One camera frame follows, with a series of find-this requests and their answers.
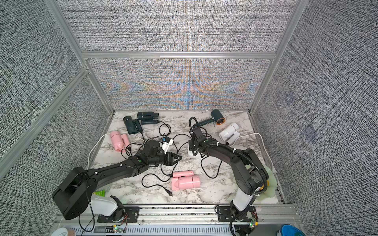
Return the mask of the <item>pink dryer front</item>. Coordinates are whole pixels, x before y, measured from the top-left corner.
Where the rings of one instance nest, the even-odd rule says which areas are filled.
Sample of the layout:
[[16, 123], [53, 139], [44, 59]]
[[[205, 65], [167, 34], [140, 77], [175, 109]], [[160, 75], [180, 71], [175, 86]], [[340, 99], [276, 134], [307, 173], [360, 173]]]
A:
[[174, 172], [171, 186], [173, 191], [200, 188], [200, 178], [193, 171]]

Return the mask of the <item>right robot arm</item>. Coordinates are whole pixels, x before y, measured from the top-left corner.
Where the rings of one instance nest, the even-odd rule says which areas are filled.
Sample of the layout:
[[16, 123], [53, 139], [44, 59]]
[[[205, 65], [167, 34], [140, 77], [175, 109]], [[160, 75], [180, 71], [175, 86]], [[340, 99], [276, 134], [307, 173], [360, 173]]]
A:
[[207, 137], [199, 127], [190, 128], [192, 153], [215, 157], [228, 164], [233, 172], [238, 191], [231, 201], [233, 219], [241, 220], [259, 194], [266, 192], [269, 175], [255, 152], [247, 148], [235, 149]]

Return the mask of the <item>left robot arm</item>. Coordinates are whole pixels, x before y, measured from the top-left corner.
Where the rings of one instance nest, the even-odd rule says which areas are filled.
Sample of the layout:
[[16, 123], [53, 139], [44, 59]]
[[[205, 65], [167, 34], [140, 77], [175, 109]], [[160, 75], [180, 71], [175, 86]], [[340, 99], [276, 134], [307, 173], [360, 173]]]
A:
[[72, 220], [86, 210], [98, 188], [140, 175], [150, 167], [173, 166], [180, 160], [182, 156], [164, 151], [158, 141], [148, 141], [136, 155], [120, 163], [98, 169], [74, 168], [53, 192], [52, 199], [63, 217]]

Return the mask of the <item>right white power strip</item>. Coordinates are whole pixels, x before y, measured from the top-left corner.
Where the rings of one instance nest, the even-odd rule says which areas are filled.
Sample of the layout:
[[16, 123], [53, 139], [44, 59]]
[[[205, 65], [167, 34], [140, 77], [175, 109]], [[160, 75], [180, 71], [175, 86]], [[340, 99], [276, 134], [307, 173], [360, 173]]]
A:
[[193, 151], [190, 150], [189, 148], [188, 148], [188, 156], [189, 156], [190, 158], [201, 157], [200, 153], [198, 153], [198, 152], [195, 152], [195, 155], [193, 155]]

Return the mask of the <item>green dryer copper nozzle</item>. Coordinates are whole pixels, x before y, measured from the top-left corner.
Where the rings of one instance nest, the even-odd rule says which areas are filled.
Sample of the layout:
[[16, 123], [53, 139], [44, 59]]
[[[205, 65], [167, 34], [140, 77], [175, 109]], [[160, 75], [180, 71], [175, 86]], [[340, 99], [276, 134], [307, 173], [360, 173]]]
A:
[[196, 122], [194, 125], [191, 125], [192, 128], [201, 127], [210, 123], [215, 123], [216, 125], [222, 125], [225, 122], [225, 118], [218, 109], [211, 111], [211, 118], [206, 119], [201, 122]]

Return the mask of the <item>white folded hair dryer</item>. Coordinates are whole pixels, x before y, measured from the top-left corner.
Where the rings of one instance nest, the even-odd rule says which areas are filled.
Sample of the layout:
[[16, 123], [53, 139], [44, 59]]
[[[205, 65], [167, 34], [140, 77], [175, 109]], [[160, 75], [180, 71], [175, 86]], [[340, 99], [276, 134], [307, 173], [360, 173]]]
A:
[[228, 146], [231, 146], [241, 136], [238, 130], [239, 125], [232, 123], [219, 133], [219, 137], [222, 142], [224, 142]]

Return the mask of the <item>dark green dryer back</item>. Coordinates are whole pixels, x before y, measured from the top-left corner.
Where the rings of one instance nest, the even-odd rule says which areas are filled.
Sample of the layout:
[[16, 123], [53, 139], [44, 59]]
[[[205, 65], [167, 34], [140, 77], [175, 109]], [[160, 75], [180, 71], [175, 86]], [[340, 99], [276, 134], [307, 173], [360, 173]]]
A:
[[144, 124], [158, 124], [160, 121], [158, 120], [159, 113], [154, 112], [138, 112], [137, 119], [140, 121], [142, 125]]

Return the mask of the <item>dark green dryer folded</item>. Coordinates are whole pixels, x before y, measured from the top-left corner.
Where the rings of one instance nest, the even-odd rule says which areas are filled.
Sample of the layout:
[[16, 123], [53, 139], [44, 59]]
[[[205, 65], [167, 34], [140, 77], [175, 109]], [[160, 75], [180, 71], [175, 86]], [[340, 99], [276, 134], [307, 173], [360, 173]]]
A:
[[125, 116], [123, 122], [127, 128], [128, 134], [143, 133], [141, 123], [138, 119], [133, 119], [131, 116]]

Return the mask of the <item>pink dryer left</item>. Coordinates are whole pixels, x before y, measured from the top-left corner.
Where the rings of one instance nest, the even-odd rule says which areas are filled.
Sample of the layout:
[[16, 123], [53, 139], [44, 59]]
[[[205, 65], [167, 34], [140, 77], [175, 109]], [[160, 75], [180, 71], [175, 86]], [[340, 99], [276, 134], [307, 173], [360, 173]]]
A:
[[127, 134], [121, 134], [119, 131], [112, 131], [110, 133], [112, 145], [117, 152], [122, 152], [123, 149], [130, 145]]

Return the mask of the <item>green snack packet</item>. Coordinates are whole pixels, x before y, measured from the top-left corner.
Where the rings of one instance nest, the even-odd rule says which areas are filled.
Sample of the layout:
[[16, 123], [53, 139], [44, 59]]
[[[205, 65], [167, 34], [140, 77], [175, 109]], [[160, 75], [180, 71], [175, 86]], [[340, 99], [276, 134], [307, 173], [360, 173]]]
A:
[[100, 196], [100, 197], [105, 197], [106, 193], [105, 190], [102, 191], [96, 191], [93, 193], [94, 195]]

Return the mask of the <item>green wavy plate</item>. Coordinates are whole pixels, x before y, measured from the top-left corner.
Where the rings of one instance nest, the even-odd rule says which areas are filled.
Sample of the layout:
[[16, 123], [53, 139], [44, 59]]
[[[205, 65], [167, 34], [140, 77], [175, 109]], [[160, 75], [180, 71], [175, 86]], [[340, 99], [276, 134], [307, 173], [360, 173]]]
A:
[[262, 204], [276, 204], [278, 199], [276, 197], [276, 189], [277, 189], [277, 180], [272, 172], [272, 170], [263, 164], [266, 172], [268, 173], [269, 178], [267, 179], [268, 188], [267, 190], [260, 194], [257, 197], [257, 202]]

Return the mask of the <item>aluminium front rail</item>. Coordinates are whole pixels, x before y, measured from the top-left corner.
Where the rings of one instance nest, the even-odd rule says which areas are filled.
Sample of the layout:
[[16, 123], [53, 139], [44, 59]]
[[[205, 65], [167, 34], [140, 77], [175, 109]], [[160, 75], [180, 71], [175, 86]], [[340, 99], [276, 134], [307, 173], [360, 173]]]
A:
[[[254, 204], [258, 224], [302, 224], [291, 204]], [[229, 204], [204, 205], [125, 205], [131, 225], [205, 225], [226, 224], [231, 219]]]

